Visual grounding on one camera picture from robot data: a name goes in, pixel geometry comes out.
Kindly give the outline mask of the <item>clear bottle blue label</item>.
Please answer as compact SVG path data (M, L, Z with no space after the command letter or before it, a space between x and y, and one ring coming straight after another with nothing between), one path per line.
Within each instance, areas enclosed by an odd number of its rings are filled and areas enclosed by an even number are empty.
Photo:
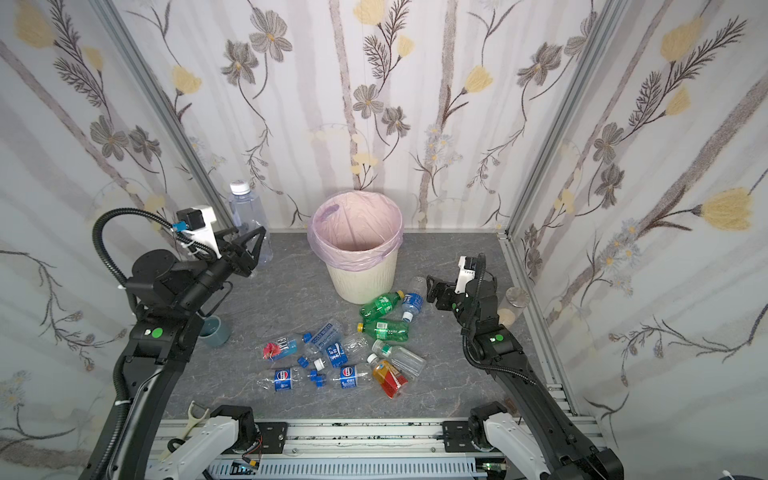
M414 277L405 290L402 302L403 321L410 323L421 313L426 296L427 280L421 276Z

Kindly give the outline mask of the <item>blue label bottle white cap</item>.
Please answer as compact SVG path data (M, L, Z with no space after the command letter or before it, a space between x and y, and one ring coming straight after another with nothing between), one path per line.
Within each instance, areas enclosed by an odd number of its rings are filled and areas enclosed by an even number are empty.
M353 333L340 341L330 343L320 351L320 355L312 365L318 372L345 365L364 362L372 352L372 341L363 333Z

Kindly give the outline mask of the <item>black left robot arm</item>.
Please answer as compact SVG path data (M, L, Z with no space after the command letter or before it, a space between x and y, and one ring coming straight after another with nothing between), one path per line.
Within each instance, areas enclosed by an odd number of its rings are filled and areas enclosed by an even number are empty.
M163 249L135 260L125 275L103 240L107 224L121 216L139 216L169 230L193 254L182 261ZM94 223L94 249L125 290L136 323L113 368L115 401L85 469L84 479L141 479L151 442L170 394L194 352L204 325L204 304L233 275L249 276L257 267L267 231L235 228L214 234L210 244L196 241L191 229L202 223L200 208L179 213L179 223L137 208L117 208Z

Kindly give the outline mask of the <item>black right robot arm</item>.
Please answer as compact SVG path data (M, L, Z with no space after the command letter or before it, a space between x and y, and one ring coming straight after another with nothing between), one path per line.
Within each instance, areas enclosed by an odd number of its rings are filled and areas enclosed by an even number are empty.
M498 283L485 255L464 256L458 266L454 282L426 277L426 301L454 315L465 359L505 390L527 427L498 402L475 408L468 420L475 447L500 451L526 479L623 479L616 453L598 448L562 411L502 325Z

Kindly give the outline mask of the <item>clear bottle white cap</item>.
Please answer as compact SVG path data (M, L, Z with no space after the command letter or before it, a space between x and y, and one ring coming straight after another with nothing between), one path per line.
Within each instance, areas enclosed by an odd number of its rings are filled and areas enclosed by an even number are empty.
M259 264L263 265L273 259L271 245L271 228L268 226L267 215L262 201L251 186L242 180L230 183L231 197L229 200L235 226L241 234L259 227L266 229L264 241L259 255Z

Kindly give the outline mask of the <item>red yellow drink bottle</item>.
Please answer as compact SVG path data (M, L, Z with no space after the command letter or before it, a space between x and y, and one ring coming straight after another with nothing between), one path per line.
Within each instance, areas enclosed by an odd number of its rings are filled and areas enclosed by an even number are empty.
M402 394L408 380L400 370L374 353L367 357L367 363L372 370L373 378L389 398L394 399Z

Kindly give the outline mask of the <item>tall clear blue print bottle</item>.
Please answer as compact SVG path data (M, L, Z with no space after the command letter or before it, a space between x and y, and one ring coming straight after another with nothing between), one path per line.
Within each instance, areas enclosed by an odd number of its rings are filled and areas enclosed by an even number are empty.
M310 355L320 354L336 342L340 342L344 335L343 327L336 321L327 322L311 336L304 344L304 352Z

